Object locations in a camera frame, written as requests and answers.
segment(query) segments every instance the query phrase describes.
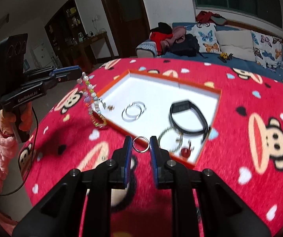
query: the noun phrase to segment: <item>pearl bead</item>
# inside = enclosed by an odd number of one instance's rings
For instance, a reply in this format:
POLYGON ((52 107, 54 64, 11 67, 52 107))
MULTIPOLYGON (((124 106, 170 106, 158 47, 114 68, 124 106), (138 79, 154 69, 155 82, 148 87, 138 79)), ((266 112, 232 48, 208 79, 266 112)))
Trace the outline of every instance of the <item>pearl bead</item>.
POLYGON ((90 97, 90 96, 87 96, 87 97, 84 98, 83 101, 84 101, 84 102, 90 102, 90 100, 91 100, 91 97, 90 97))

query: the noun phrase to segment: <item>black backpack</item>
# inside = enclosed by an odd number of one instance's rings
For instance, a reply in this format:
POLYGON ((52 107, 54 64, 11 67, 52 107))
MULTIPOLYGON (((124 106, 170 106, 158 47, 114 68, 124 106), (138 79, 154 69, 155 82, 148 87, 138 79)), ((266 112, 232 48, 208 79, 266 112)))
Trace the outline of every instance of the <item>black backpack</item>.
POLYGON ((199 54, 203 58, 205 58, 199 52, 199 42, 197 38, 194 37, 192 34, 185 35, 185 40, 183 42, 174 43, 170 47, 169 52, 174 53, 178 56, 189 56, 189 57, 193 57, 199 54))

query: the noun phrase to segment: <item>silver ring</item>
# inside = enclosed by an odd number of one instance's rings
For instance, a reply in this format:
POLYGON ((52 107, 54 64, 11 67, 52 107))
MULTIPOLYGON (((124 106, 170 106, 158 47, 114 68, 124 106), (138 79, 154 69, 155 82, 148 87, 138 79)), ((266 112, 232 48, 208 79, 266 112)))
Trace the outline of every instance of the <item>silver ring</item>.
POLYGON ((150 143, 149 143, 149 141, 148 141, 148 139, 147 139, 146 137, 137 136, 137 137, 133 140, 133 148, 134 148, 135 151, 137 151, 137 152, 139 152, 139 153, 144 153, 144 152, 146 152, 146 151, 149 149, 149 147, 150 147, 150 143), (136 141, 138 138, 142 138, 142 139, 146 140, 146 142, 148 143, 148 146, 147 146, 147 148, 146 148, 145 150, 140 151, 140 150, 138 150, 138 149, 135 148, 134 143, 135 143, 135 141, 136 141))
POLYGON ((146 111, 147 107, 146 107, 146 105, 145 105, 143 102, 141 102, 141 101, 134 101, 133 103, 137 103, 137 104, 141 104, 141 105, 143 105, 144 110, 143 110, 143 112, 142 112, 142 113, 144 113, 144 112, 146 111))
POLYGON ((160 141, 161 141, 161 138, 170 130, 176 130, 178 131, 179 135, 180 135, 180 141, 179 141, 179 145, 173 149, 173 150, 169 150, 169 152, 171 153, 175 153, 179 148, 182 147, 182 144, 183 144, 183 133, 181 133, 177 128, 173 127, 173 126, 170 126, 168 128, 166 128, 165 130, 162 131, 162 133, 158 136, 158 146, 160 147, 160 141))
POLYGON ((126 107, 126 109, 125 109, 125 114, 126 114, 126 116, 127 117, 129 117, 129 118, 135 118, 135 117, 140 117, 141 115, 142 115, 142 113, 143 113, 143 111, 142 111, 142 108, 141 108, 141 106, 138 104, 138 103, 131 103, 131 104, 129 104, 127 107, 126 107), (136 115, 130 115, 130 114, 128 114, 127 113, 127 110, 129 109, 129 108, 131 108, 131 107, 134 107, 134 106, 136 106, 136 107, 138 107, 139 109, 140 109, 140 112, 139 112, 139 114, 136 114, 136 115))
POLYGON ((126 121, 126 122, 133 122, 133 121, 137 120, 137 119, 140 117, 140 114, 139 114, 139 115, 137 115, 137 117, 132 118, 132 119, 124 118, 123 114, 124 114, 125 109, 126 109, 126 108, 124 108, 123 111, 122 111, 122 119, 123 119, 124 121, 126 121))

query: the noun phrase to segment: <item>hand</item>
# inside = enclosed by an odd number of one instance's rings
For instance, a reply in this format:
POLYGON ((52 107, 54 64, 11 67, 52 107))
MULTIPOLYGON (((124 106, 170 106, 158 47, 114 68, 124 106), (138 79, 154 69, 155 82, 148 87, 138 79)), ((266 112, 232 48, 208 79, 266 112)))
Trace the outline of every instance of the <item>hand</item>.
MULTIPOLYGON (((19 129, 26 132, 32 126, 32 103, 27 103, 24 112, 21 114, 21 124, 19 129)), ((12 112, 0 111, 0 131, 2 134, 13 135, 11 123, 16 121, 16 116, 12 112)))

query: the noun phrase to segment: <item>red pendant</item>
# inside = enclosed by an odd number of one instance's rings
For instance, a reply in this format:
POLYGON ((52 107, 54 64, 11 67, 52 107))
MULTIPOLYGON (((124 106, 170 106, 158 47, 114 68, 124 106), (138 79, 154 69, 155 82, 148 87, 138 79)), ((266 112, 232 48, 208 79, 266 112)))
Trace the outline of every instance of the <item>red pendant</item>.
POLYGON ((181 149, 181 156, 183 158, 188 159, 190 155, 191 155, 191 150, 189 148, 182 148, 181 149))

